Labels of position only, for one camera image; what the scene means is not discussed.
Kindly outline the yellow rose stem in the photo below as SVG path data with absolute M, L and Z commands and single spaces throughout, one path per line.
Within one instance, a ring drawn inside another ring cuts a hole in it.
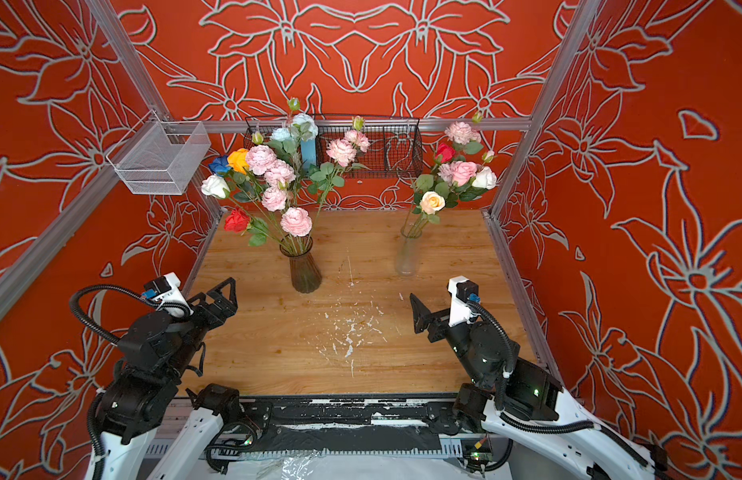
M 267 215 L 261 200 L 265 187 L 257 178 L 248 163 L 247 149 L 239 149 L 228 156 L 232 170 L 223 177 L 226 199 L 231 200 L 233 209 L 241 208 L 252 216 Z

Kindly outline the white rose bud stem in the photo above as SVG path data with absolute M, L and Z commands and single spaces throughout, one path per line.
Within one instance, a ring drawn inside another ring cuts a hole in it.
M 268 241 L 285 244 L 285 233 L 276 225 L 276 215 L 264 207 L 263 190 L 258 183 L 250 179 L 236 182 L 234 178 L 212 174 L 202 181 L 201 192 L 230 204 L 223 224 L 225 231 L 248 235 L 250 246 L 262 246 Z

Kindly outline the pale blue peony stem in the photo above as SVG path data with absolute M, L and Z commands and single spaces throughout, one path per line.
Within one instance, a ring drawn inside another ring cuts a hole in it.
M 303 140 L 317 140 L 318 133 L 319 128 L 314 118 L 301 109 L 298 98 L 291 97 L 287 100 L 287 115 L 281 126 L 270 134 L 267 145 L 298 174 L 307 174 L 313 167 L 308 171 L 302 169 L 300 143 Z

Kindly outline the pink rose stem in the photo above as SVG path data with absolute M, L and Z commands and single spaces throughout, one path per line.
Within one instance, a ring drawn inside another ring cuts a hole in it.
M 464 193 L 477 176 L 479 165 L 469 161 L 452 161 L 440 166 L 438 176 L 455 194 Z

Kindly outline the pink peony stem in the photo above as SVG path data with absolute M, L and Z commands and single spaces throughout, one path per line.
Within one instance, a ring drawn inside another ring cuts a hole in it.
M 290 191 L 290 205 L 297 206 L 297 192 L 300 186 L 298 175 L 294 168 L 280 159 L 272 148 L 265 144 L 255 145 L 249 150 L 248 163 L 263 183 L 265 190 L 270 186 L 288 190 Z
M 482 137 L 472 121 L 454 121 L 444 131 L 447 142 L 456 150 L 452 161 L 464 161 L 468 156 L 477 155 L 483 150 Z
M 308 169 L 310 185 L 308 191 L 314 196 L 317 212 L 314 218 L 320 218 L 328 197 L 337 189 L 345 185 L 345 175 L 353 170 L 363 169 L 358 158 L 370 149 L 370 140 L 364 133 L 366 120 L 362 116 L 352 118 L 352 127 L 341 138 L 328 142 L 325 149 L 327 160 L 320 166 Z
M 261 200 L 262 207 L 274 222 L 274 239 L 287 254 L 299 256 L 309 250 L 313 220 L 309 212 L 290 205 L 290 191 L 268 187 Z

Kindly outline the clear ribbed glass vase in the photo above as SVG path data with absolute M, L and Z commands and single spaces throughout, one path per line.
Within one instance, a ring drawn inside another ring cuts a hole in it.
M 420 265 L 422 233 L 413 226 L 401 228 L 400 245 L 395 259 L 395 270 L 402 276 L 413 276 Z

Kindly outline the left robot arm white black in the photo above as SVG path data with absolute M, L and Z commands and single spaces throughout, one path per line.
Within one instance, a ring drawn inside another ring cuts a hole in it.
M 70 298 L 71 312 L 124 356 L 113 382 L 97 393 L 87 414 L 92 445 L 89 479 L 137 477 L 183 374 L 203 373 L 202 366 L 191 361 L 205 355 L 206 334 L 237 312 L 234 278 L 190 299 L 184 298 L 180 286 L 170 273 L 147 283 L 141 293 L 124 289 L 123 294 L 153 310 L 121 337 L 95 323 L 80 305 L 84 295 L 101 290 L 101 285 L 83 288 Z

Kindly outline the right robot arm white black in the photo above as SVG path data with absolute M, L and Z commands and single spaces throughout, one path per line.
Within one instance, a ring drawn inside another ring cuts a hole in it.
M 579 479 L 666 479 L 666 451 L 636 443 L 586 410 L 549 372 L 520 357 L 520 346 L 472 295 L 466 319 L 431 311 L 410 297 L 414 330 L 446 341 L 470 380 L 453 404 L 455 417 L 555 462 Z

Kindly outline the red rose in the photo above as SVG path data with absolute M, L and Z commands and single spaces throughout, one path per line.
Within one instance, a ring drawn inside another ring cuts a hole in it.
M 275 243 L 288 253 L 298 251 L 296 242 L 283 231 L 272 215 L 252 216 L 241 208 L 235 208 L 227 216 L 224 230 L 246 237 L 251 247 Z

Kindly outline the blue rose stem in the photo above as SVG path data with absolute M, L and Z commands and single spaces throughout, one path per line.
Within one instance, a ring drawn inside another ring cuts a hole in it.
M 209 169 L 215 175 L 224 177 L 232 170 L 232 167 L 229 164 L 227 156 L 219 156 L 209 164 Z

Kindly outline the red rose stem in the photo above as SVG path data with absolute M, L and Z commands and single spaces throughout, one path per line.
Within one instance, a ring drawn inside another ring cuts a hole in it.
M 441 196 L 447 196 L 454 189 L 454 173 L 451 162 L 455 156 L 456 150 L 448 144 L 439 145 L 435 152 L 435 165 L 432 169 L 432 173 L 436 177 L 434 190 Z

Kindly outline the peach rose stem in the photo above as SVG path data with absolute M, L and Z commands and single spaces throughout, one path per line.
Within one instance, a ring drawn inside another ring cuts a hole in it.
M 439 224 L 439 213 L 446 206 L 446 200 L 435 191 L 424 193 L 418 204 L 411 210 L 411 216 L 403 229 L 408 238 L 420 237 L 430 224 Z

